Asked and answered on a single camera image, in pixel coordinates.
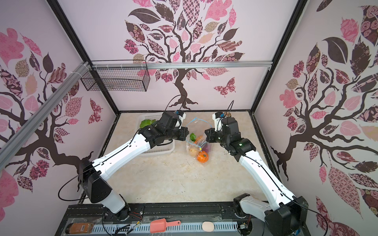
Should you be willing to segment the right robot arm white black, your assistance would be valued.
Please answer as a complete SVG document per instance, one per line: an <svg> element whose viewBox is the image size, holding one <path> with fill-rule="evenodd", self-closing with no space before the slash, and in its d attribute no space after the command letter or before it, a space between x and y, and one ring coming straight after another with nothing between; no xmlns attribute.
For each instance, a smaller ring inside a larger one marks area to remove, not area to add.
<svg viewBox="0 0 378 236"><path fill-rule="evenodd" d="M274 236L290 236L300 231L310 235L306 225L308 203L303 197L296 197L273 174L263 162L253 143L241 136L238 122L221 112L212 115L214 128L205 130L208 143L219 143L254 178L267 202L242 197L239 206L243 213L264 222Z"/></svg>

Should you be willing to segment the green chili pepper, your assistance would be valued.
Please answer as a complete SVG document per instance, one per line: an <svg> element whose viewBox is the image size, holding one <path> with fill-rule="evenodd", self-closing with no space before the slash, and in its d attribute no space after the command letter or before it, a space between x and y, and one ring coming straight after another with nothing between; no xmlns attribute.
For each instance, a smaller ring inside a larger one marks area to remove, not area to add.
<svg viewBox="0 0 378 236"><path fill-rule="evenodd" d="M196 136L194 133L191 133L191 134L190 134L190 140L191 140L192 142L195 142L196 139L197 139L197 136Z"/></svg>

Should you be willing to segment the yellow brown potato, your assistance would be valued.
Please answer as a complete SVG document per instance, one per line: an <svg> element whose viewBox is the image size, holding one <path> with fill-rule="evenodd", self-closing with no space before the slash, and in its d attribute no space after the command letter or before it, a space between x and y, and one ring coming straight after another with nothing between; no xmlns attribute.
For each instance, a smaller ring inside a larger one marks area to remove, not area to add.
<svg viewBox="0 0 378 236"><path fill-rule="evenodd" d="M198 147L189 147L188 153L190 156L196 158L200 153L200 149Z"/></svg>

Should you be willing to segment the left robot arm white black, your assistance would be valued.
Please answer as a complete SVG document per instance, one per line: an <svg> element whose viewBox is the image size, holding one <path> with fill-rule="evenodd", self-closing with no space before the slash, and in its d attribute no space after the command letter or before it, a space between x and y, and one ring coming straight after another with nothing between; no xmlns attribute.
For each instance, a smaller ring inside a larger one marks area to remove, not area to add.
<svg viewBox="0 0 378 236"><path fill-rule="evenodd" d="M189 135L182 126L186 114L183 111L164 111L159 120L136 131L132 139L109 154L94 161L83 160L79 167L79 183L89 201L102 204L118 220L126 220L131 209L125 199L107 183L120 168L165 141L185 141Z"/></svg>

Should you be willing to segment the clear zip top bag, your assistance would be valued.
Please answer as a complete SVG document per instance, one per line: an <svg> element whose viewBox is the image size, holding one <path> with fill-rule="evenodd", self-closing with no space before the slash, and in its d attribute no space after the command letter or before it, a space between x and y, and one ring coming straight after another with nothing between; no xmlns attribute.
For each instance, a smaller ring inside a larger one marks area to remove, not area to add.
<svg viewBox="0 0 378 236"><path fill-rule="evenodd" d="M186 137L187 154L197 163L207 165L212 146L206 141L205 131L213 128L213 126L209 122L196 117L186 125L186 128L189 131L189 135Z"/></svg>

